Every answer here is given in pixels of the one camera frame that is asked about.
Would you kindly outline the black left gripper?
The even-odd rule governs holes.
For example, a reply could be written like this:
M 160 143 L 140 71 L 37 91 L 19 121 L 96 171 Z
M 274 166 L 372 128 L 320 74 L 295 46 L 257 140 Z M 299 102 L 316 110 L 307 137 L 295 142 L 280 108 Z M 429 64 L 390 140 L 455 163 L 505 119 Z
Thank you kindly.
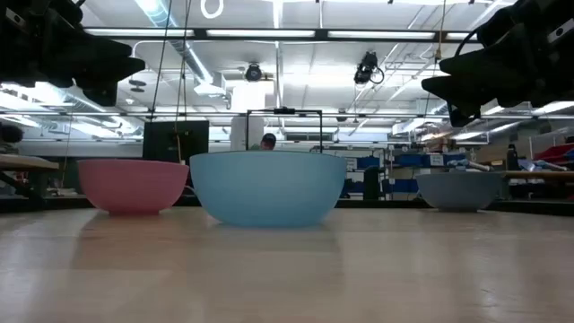
M 89 100 L 115 106 L 117 84 L 145 62 L 130 57 L 129 45 L 88 33 L 84 1 L 0 0 L 0 82 L 76 85 Z

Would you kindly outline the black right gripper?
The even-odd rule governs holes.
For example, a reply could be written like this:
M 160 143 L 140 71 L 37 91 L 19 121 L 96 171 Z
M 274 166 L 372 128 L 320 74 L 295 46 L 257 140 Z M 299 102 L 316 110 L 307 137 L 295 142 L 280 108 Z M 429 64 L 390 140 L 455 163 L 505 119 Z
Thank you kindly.
M 441 71 L 503 74 L 507 62 L 519 73 L 524 101 L 574 100 L 574 0 L 517 0 L 480 25 L 477 38 L 484 49 L 443 60 Z M 447 103 L 452 127 L 464 127 L 481 117 L 502 79 L 452 75 L 422 80 L 422 88 Z

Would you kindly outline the grey-blue plastic bowl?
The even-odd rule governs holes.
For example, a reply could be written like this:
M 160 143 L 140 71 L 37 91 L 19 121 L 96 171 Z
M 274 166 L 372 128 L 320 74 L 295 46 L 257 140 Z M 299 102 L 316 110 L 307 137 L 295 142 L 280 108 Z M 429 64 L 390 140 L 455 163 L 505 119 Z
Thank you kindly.
M 441 172 L 416 177 L 422 199 L 430 206 L 453 212 L 476 212 L 497 197 L 502 176 L 497 172 Z

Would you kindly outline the pink plastic bowl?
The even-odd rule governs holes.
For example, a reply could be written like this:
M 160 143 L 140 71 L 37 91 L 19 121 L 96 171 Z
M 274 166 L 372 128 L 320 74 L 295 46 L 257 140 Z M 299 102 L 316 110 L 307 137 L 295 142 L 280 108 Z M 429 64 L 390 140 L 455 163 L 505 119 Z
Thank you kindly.
M 86 198 L 109 214 L 158 214 L 181 197 L 189 167 L 173 162 L 93 159 L 78 162 Z

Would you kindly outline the large light blue bowl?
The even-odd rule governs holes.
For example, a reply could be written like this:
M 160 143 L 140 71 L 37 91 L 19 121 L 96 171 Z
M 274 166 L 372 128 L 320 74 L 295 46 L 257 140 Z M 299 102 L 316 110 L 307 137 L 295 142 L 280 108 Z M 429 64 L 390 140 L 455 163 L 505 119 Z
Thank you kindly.
M 346 160 L 323 153 L 234 151 L 190 158 L 194 192 L 221 223 L 305 227 L 321 223 L 343 191 Z

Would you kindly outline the blue storage bins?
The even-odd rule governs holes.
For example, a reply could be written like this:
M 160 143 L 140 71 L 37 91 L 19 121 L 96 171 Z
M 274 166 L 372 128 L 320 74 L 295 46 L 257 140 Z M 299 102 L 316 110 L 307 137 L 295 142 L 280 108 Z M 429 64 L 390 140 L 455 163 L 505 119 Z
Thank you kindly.
M 444 167 L 446 160 L 442 154 L 401 154 L 395 157 L 395 163 L 403 167 L 432 168 Z

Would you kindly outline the black monitor screen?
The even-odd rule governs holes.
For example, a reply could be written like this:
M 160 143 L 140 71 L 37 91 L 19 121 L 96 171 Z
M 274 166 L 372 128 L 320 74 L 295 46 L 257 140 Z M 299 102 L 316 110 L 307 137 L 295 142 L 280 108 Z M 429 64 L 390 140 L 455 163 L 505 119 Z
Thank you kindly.
M 188 164 L 191 156 L 207 153 L 208 145 L 208 121 L 148 122 L 143 129 L 142 158 Z

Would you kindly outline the long wooden workbench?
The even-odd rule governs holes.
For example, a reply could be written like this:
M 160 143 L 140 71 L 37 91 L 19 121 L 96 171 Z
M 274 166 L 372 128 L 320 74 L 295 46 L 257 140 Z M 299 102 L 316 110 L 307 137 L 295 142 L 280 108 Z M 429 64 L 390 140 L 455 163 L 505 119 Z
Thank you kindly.
M 574 171 L 505 171 L 502 199 L 574 201 Z

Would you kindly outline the person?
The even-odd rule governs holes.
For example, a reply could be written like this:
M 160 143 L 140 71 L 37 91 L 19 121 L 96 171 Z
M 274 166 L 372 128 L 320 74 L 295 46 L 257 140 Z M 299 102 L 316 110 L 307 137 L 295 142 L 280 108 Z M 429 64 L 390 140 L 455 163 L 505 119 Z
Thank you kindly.
M 263 135 L 261 141 L 258 144 L 253 144 L 250 146 L 250 150 L 264 150 L 272 151 L 276 145 L 276 136 L 272 133 L 266 133 Z
M 14 125 L 0 124 L 0 154 L 18 154 L 16 145 L 23 139 L 23 131 Z

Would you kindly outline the wooden workbench with black legs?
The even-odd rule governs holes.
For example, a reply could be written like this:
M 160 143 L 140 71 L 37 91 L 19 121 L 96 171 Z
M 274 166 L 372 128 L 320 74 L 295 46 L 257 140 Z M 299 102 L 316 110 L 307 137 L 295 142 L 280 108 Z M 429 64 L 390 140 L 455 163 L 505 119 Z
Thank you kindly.
M 7 174 L 7 171 L 27 171 L 40 174 L 59 170 L 56 162 L 48 161 L 40 157 L 3 154 L 0 153 L 0 181 L 15 189 L 15 192 L 29 200 L 43 203 L 44 198 L 41 193 L 35 191 L 30 185 L 22 184 Z

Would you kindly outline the black chair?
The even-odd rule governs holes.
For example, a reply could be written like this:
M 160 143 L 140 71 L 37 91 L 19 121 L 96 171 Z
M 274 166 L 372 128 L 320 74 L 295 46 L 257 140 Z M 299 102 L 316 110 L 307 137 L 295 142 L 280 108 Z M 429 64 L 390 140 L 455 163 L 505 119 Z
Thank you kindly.
M 379 199 L 380 195 L 380 167 L 369 166 L 363 172 L 363 199 L 375 200 Z

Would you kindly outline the black overhead frame bar with lights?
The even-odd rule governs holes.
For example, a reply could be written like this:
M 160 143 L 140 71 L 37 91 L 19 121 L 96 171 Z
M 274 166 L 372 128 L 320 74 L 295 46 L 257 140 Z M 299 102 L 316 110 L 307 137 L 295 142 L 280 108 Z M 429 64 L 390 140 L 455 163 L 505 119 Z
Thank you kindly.
M 111 39 L 253 40 L 295 42 L 398 42 L 458 43 L 464 31 L 331 30 L 331 29 L 229 29 L 229 28 L 106 28 L 87 27 L 90 34 Z

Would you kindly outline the black metal rig frame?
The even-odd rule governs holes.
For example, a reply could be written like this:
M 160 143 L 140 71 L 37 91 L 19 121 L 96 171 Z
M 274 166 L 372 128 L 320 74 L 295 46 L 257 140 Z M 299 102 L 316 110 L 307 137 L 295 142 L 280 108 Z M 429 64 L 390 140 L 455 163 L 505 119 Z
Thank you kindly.
M 280 107 L 274 109 L 248 109 L 245 113 L 245 138 L 246 149 L 250 147 L 248 142 L 249 120 L 252 114 L 256 115 L 274 115 L 274 116 L 295 116 L 299 118 L 307 118 L 310 115 L 316 115 L 319 118 L 319 152 L 322 153 L 323 145 L 323 112 L 318 109 L 292 109 L 287 107 Z

